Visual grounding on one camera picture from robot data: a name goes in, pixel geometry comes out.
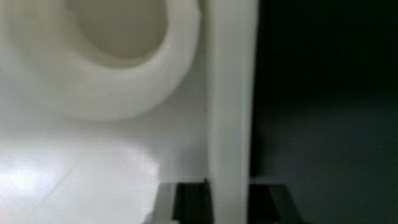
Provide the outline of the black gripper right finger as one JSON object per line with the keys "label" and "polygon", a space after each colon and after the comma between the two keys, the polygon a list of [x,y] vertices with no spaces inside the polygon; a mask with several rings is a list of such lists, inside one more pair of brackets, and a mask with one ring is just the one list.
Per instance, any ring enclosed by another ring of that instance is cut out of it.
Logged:
{"label": "black gripper right finger", "polygon": [[284,185],[250,185],[248,224],[307,224]]}

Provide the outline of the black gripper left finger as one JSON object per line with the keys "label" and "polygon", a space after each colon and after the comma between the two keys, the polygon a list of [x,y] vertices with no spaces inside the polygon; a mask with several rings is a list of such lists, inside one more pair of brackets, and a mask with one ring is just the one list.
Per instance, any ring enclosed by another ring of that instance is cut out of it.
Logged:
{"label": "black gripper left finger", "polygon": [[213,224],[208,180],[160,184],[147,224]]}

